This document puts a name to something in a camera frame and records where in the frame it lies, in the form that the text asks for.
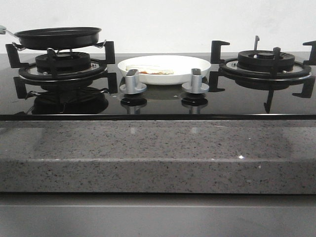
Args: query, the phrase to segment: glass surface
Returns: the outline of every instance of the glass surface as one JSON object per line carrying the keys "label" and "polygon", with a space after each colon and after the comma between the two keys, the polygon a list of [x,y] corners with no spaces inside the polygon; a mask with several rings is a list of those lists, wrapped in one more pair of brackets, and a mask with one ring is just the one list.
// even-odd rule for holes
{"label": "glass surface", "polygon": [[[210,59],[210,54],[190,54],[205,60]],[[237,54],[226,55],[224,58],[234,58]],[[102,54],[91,55],[93,58],[102,59]],[[117,63],[132,57],[131,55],[117,56]],[[20,56],[22,62],[34,62],[35,54],[25,54]],[[158,86],[148,85],[146,92],[142,96],[130,99],[124,98],[124,95],[119,91],[119,85],[122,80],[122,74],[117,68],[117,65],[108,66],[109,73],[117,74],[117,90],[118,93],[104,94],[104,98],[91,100],[89,103],[75,104],[75,108],[71,104],[67,104],[67,109],[59,108],[56,115],[73,115],[76,119],[212,119],[213,116],[222,115],[224,118],[234,119],[238,116],[244,116],[246,119],[249,115],[292,115],[298,116],[314,116],[316,115],[316,86],[313,84],[298,84],[290,85],[284,89],[253,89],[241,86],[235,80],[219,76],[217,86],[216,80],[210,79],[210,74],[204,78],[204,82],[210,84],[210,91],[205,93],[204,98],[192,99],[188,98],[181,85]],[[28,99],[19,99],[16,92],[14,77],[18,77],[18,69],[12,69],[9,66],[8,57],[6,54],[0,55],[0,119],[1,120],[37,120],[37,117],[32,115],[35,112],[36,96]],[[89,86],[95,89],[108,88],[108,79],[100,78],[94,80]],[[45,92],[38,85],[25,85],[26,91]],[[90,106],[96,106],[95,110],[87,110]],[[38,114],[47,114],[41,112],[41,109],[36,109]]]}

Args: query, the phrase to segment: gas stove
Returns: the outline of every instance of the gas stove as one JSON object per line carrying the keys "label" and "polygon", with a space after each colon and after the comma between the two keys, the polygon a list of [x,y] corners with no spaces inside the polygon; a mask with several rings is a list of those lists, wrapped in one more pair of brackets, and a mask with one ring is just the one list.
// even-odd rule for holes
{"label": "gas stove", "polygon": [[215,40],[211,53],[189,54],[211,62],[205,77],[192,69],[185,85],[148,84],[133,93],[126,92],[127,81],[138,71],[123,77],[117,63],[135,55],[115,55],[113,41],[90,42],[105,50],[95,55],[43,42],[35,49],[45,54],[24,54],[31,63],[20,61],[23,45],[7,44],[8,55],[0,58],[0,119],[316,119],[316,41],[304,43],[311,53],[258,50],[258,41],[253,50],[222,54],[229,43]]}

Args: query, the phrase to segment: silver knob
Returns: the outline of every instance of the silver knob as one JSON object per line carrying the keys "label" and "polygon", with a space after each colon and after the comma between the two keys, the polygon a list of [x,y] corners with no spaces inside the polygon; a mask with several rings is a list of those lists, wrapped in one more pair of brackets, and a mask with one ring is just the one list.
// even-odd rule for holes
{"label": "silver knob", "polygon": [[121,92],[128,95],[142,93],[147,89],[147,86],[139,81],[139,72],[137,69],[131,69],[125,77],[125,84],[119,87]]}
{"label": "silver knob", "polygon": [[191,81],[182,84],[182,89],[192,94],[202,94],[208,92],[209,86],[202,83],[201,70],[198,68],[191,69]]}

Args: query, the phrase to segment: black glass cooktop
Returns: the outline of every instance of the black glass cooktop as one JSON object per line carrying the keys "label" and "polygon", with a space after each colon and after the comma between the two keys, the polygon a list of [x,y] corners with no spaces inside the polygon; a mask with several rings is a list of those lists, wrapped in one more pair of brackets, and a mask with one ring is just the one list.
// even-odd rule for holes
{"label": "black glass cooktop", "polygon": [[[309,56],[308,52],[296,54],[300,62]],[[118,55],[117,63],[134,56],[142,55]],[[210,60],[210,54],[189,56]],[[236,56],[231,53],[222,58]],[[91,57],[102,58],[102,54]],[[34,58],[34,54],[24,54],[21,61],[32,63]],[[122,75],[117,64],[109,65],[108,72],[110,80],[99,78],[82,89],[66,89],[57,98],[45,86],[20,87],[18,69],[10,68],[7,55],[2,54],[0,120],[316,119],[315,80],[281,86],[248,83],[221,76],[212,65],[203,78],[210,89],[202,95],[190,95],[181,85],[148,85],[140,95],[124,96],[119,91]]]}

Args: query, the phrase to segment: granite countertop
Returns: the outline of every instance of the granite countertop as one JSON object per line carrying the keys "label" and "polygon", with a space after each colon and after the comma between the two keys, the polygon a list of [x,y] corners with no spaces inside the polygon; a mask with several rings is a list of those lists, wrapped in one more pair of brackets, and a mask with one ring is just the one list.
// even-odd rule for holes
{"label": "granite countertop", "polygon": [[316,121],[0,121],[0,192],[316,194]]}

